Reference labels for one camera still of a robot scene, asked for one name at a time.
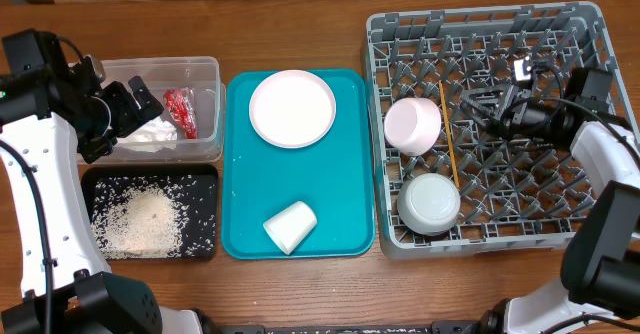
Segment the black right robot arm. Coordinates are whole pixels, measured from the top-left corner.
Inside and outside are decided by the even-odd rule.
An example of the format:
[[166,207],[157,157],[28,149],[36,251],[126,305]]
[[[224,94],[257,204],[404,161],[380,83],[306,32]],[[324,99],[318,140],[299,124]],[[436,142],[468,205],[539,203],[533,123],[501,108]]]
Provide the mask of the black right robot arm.
[[505,299],[475,325],[477,333],[571,333],[594,322],[639,328],[639,150],[629,122],[610,114],[612,73],[575,68],[558,96],[535,96],[539,64],[516,65],[516,82],[461,94],[461,108],[490,135],[526,136],[568,151],[596,201],[566,248],[558,279]]

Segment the white napkin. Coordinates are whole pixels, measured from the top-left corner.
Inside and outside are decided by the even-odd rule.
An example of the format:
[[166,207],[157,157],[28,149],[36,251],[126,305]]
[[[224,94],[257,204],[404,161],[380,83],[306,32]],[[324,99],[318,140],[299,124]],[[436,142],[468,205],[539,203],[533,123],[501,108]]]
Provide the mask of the white napkin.
[[158,152],[176,148],[177,130],[169,122],[157,117],[125,138],[119,138],[117,147],[138,152]]

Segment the grey bowl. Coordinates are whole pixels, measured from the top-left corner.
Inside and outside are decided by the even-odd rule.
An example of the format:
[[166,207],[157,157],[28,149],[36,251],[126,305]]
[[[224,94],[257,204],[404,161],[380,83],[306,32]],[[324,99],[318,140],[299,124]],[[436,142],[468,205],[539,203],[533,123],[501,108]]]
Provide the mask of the grey bowl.
[[434,236],[450,230],[457,222],[461,196],[447,177],[421,174],[405,182],[396,200],[403,223],[418,234]]

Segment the wooden chopstick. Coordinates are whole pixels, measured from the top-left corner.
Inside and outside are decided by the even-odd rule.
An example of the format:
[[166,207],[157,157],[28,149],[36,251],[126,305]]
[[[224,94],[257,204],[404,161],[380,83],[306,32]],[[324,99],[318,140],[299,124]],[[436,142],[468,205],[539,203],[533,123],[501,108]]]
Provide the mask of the wooden chopstick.
[[456,188],[459,189],[460,188],[460,184],[459,184],[457,164],[456,164],[456,159],[455,159],[455,150],[454,150],[453,140],[452,140],[452,135],[451,135],[450,121],[449,121],[449,116],[448,116],[447,100],[446,100],[446,96],[445,96],[445,93],[444,93],[444,87],[443,87],[442,80],[438,81],[438,90],[439,90],[440,100],[441,100],[442,117],[443,117],[443,122],[444,122],[446,138],[447,138],[449,158],[450,158],[450,161],[451,161],[451,170],[452,170],[453,181],[454,181],[454,184],[455,184]]

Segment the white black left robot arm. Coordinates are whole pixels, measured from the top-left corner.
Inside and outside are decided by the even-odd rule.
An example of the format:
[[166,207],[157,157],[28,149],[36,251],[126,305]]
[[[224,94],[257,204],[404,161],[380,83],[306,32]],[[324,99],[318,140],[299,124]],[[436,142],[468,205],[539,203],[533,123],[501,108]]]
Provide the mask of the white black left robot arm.
[[28,29],[2,41],[1,159],[18,219],[21,302],[1,314],[8,333],[213,333],[201,311],[159,305],[143,282],[115,275],[90,226],[80,162],[163,112],[139,77],[107,82],[99,61],[69,63],[68,40]]

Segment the pale green cup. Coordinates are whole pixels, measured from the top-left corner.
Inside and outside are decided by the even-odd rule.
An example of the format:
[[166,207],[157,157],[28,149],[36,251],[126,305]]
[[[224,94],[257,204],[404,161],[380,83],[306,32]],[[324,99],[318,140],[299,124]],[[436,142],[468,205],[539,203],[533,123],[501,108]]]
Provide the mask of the pale green cup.
[[304,202],[297,201],[263,224],[274,244],[290,255],[317,225],[314,211]]

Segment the small pink saucer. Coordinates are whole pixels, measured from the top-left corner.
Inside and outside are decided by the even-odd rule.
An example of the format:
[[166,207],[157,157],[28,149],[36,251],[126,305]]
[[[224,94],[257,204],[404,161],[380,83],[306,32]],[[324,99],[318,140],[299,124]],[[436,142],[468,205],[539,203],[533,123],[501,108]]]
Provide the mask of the small pink saucer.
[[438,140],[442,115],[430,99],[407,97],[396,101],[384,118],[386,141],[402,154],[421,156]]

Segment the red snack wrapper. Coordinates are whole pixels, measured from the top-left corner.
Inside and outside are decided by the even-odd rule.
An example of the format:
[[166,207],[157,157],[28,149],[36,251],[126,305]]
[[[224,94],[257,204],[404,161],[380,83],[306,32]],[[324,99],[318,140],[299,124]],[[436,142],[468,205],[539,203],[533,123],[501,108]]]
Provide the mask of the red snack wrapper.
[[191,88],[169,89],[163,95],[165,107],[187,139],[197,139],[195,96]]

